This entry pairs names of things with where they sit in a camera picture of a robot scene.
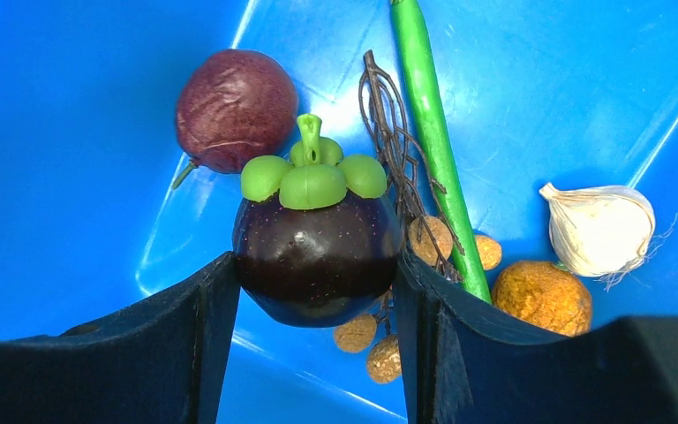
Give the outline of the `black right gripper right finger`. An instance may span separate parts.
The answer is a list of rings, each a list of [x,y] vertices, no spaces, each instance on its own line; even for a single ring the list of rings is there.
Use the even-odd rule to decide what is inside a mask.
[[[393,294],[411,423],[678,423],[678,316],[564,337],[409,254]]]

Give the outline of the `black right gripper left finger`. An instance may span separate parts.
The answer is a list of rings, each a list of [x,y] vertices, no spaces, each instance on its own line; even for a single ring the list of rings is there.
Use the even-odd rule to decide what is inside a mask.
[[[237,314],[233,256],[55,336],[0,342],[0,423],[213,423]]]

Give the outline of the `dark mangosteen green leaves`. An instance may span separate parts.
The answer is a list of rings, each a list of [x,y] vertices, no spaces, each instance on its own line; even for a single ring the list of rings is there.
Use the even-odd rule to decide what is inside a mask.
[[[242,170],[234,273],[275,321],[335,327],[390,287],[402,225],[376,158],[346,155],[316,115],[300,115],[297,126],[287,157],[258,156]]]

